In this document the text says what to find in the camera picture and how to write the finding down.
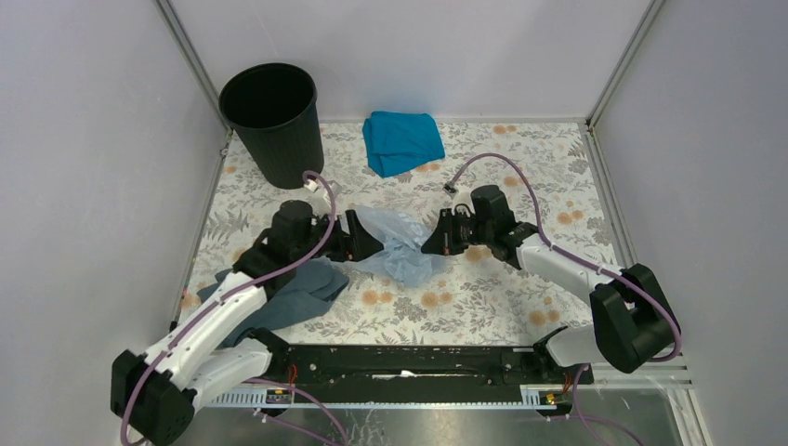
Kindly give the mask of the light blue plastic trash bag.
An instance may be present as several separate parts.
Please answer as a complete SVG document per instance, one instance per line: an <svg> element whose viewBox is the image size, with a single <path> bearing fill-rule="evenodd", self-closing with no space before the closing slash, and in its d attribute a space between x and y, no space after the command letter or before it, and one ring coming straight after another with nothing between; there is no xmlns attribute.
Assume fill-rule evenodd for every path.
<svg viewBox="0 0 788 446"><path fill-rule="evenodd" d="M355 263L355 269L387 276L406 288L421 286L445 269L443 257L421 253L432 233L421 221L390 209L358 206L355 211L364 228L384 245L382 252Z"/></svg>

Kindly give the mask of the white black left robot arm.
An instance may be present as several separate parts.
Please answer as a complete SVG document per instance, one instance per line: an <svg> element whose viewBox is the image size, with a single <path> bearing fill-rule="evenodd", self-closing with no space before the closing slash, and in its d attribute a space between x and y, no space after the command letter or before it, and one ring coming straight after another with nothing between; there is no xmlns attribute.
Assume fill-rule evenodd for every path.
<svg viewBox="0 0 788 446"><path fill-rule="evenodd" d="M353 210L316 216L306 202L283 203L195 313L144 352L126 350L114 360L110 408L122 420L121 442L129 444L134 428L143 439L170 445L198 411L235 386L258 377L291 377L289 347L269 331L253 331L234 347L215 351L301 264L321 256L359 262L383 248Z"/></svg>

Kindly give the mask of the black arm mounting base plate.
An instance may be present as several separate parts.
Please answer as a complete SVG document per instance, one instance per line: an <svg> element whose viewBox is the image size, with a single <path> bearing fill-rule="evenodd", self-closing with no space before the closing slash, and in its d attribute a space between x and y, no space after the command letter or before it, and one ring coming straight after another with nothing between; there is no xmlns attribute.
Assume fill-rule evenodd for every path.
<svg viewBox="0 0 788 446"><path fill-rule="evenodd" d="M544 387L571 390L578 366L543 348L294 345L277 348L263 379L310 389Z"/></svg>

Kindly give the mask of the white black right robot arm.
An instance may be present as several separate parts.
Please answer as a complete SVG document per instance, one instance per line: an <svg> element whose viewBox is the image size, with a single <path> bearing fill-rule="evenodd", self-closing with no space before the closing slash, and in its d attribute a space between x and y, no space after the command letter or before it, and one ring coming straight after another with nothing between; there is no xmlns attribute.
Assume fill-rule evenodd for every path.
<svg viewBox="0 0 788 446"><path fill-rule="evenodd" d="M423 253L457 256L484 245L499 261L558 285L591 309L591 324L556 330L535 344L532 368L542 381L555 383L572 366L601 361L632 373L677 347L680 328L649 268L599 266L548 243L538 226L516 220L496 186L473 190L470 201L440 210Z"/></svg>

